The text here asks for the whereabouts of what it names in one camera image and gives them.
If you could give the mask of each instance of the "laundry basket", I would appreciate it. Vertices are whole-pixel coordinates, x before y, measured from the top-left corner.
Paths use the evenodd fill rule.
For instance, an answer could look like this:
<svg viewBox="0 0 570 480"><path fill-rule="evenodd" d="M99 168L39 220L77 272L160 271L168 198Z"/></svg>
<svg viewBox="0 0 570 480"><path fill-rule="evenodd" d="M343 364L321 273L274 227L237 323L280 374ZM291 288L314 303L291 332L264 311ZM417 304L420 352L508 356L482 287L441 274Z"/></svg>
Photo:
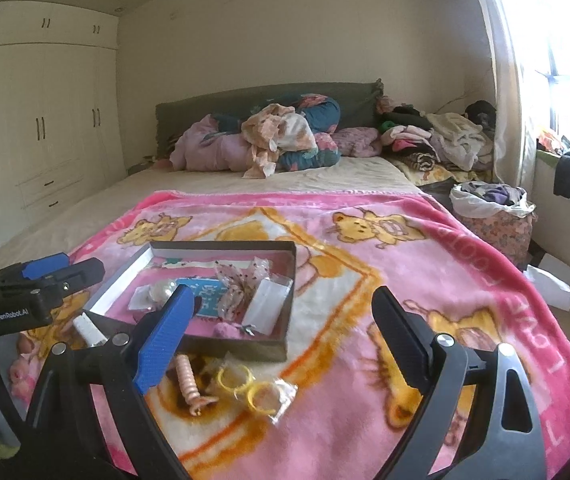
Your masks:
<svg viewBox="0 0 570 480"><path fill-rule="evenodd" d="M525 190L505 186L521 192L521 199L514 205L502 205L463 190L465 185L459 184L450 192L454 216L481 240L501 251L518 269L525 269L532 226L537 221L536 206L528 202Z"/></svg>

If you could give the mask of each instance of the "cardboard box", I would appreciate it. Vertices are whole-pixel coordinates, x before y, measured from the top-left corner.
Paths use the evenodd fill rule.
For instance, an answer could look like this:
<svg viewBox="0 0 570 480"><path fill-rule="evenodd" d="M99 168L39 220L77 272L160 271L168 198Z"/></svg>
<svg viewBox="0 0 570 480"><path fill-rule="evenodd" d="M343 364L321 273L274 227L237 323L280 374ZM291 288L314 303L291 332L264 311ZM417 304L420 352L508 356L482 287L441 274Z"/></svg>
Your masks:
<svg viewBox="0 0 570 480"><path fill-rule="evenodd" d="M296 272L294 242L150 242L142 246L111 278L103 282L84 308L94 314L132 323L132 318L130 319L132 314L126 305L136 286L145 283L145 280L188 277L190 273L199 277L212 277L215 261L225 260L240 264L251 262L255 257L270 260L271 272L294 280ZM154 269L160 269L157 278L153 278ZM213 326L216 320L196 317L190 323L178 350L186 354L212 357L224 357L231 352L235 357L248 361L286 361L287 330L294 291L295 284L287 296L276 327L270 336L259 335L252 338L244 335L243 339L222 339L203 335L209 330L206 324L209 322Z"/></svg>

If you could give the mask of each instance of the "blue gripper pad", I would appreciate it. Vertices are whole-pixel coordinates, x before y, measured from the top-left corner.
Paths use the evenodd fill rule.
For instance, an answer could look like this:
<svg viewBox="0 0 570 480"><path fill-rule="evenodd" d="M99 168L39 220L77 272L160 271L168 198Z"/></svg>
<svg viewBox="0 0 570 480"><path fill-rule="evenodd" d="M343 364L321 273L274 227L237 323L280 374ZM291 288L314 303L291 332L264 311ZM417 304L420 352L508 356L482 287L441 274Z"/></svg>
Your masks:
<svg viewBox="0 0 570 480"><path fill-rule="evenodd" d="M147 314L141 323L154 314L156 313ZM158 314L160 319L138 351L134 384L142 395L163 378L167 365L194 315L194 294L191 288L178 286Z"/></svg>
<svg viewBox="0 0 570 480"><path fill-rule="evenodd" d="M52 254L25 264L22 276L27 280L37 280L65 267L69 267L69 256L65 253Z"/></svg>

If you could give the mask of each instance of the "floral blanket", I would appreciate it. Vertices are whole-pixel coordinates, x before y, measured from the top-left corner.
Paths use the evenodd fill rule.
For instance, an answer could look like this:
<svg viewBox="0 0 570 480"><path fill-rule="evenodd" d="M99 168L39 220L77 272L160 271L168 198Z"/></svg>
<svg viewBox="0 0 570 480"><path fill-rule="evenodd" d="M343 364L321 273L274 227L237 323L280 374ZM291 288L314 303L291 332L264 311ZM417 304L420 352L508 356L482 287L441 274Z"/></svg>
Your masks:
<svg viewBox="0 0 570 480"><path fill-rule="evenodd" d="M437 332L493 349L516 348L530 378L548 476L570 457L570 344L539 294L498 251L428 196L402 194L188 195L158 191L71 256L101 259L106 279L149 240L293 240L296 292L288 361L260 364L299 386L274 427L220 402L193 418L171 373L147 394L159 427L197 479L369 480L414 415L409 388L371 315L387 285ZM53 327L31 336L39 361L86 300L75 296ZM199 384L206 360L194 357ZM116 464L132 471L104 394L101 424ZM451 463L470 411L466 386L434 470Z"/></svg>

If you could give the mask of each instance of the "white wardrobe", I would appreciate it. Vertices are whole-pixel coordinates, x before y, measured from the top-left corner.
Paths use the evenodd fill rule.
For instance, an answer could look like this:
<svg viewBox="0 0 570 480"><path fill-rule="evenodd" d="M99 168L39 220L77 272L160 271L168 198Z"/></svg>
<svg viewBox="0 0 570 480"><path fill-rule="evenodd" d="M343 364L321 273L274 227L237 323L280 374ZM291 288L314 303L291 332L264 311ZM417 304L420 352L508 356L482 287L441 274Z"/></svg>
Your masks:
<svg viewBox="0 0 570 480"><path fill-rule="evenodd" d="M0 2L0 246L126 176L118 18Z"/></svg>

